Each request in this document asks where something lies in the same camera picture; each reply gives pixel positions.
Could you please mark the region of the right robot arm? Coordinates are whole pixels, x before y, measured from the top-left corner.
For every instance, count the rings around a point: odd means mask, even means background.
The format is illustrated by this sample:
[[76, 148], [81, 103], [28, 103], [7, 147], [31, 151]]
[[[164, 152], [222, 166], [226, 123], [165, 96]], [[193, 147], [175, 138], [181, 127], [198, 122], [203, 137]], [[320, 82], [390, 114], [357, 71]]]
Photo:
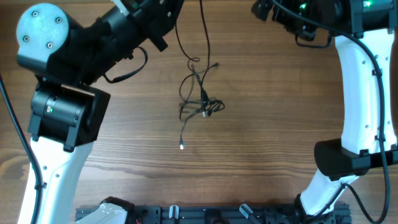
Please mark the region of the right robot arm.
[[370, 169], [384, 176], [384, 221], [391, 199], [388, 167], [397, 163], [397, 137], [391, 118], [390, 56], [397, 27], [395, 0], [257, 1], [252, 13], [271, 18], [312, 47], [317, 29], [328, 31], [340, 58], [345, 117], [340, 138], [316, 143], [317, 171], [297, 195], [290, 221], [320, 223], [336, 218], [336, 201]]

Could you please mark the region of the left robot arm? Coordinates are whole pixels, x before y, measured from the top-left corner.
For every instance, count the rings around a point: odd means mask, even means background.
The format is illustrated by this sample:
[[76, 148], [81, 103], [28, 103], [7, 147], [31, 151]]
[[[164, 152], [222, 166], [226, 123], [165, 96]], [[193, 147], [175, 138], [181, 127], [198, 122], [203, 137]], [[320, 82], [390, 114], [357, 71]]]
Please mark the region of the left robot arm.
[[77, 182], [110, 100], [94, 82], [145, 40], [165, 50], [181, 1], [115, 1], [89, 27], [62, 8], [40, 3], [17, 24], [17, 62], [37, 85], [28, 132], [32, 162], [19, 223], [65, 223]]

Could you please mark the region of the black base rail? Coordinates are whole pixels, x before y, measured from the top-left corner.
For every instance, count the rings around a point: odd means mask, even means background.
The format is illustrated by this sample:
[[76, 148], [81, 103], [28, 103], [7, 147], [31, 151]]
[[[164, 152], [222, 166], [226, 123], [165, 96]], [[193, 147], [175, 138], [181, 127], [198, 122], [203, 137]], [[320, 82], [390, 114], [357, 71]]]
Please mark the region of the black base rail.
[[[99, 206], [77, 208], [75, 221], [79, 222], [99, 209]], [[140, 205], [128, 223], [298, 223], [293, 217], [293, 206], [280, 204], [266, 207], [251, 207], [249, 218], [238, 207], [179, 207], [177, 214], [169, 215], [171, 208]], [[348, 204], [338, 204], [332, 212], [311, 223], [352, 223]]]

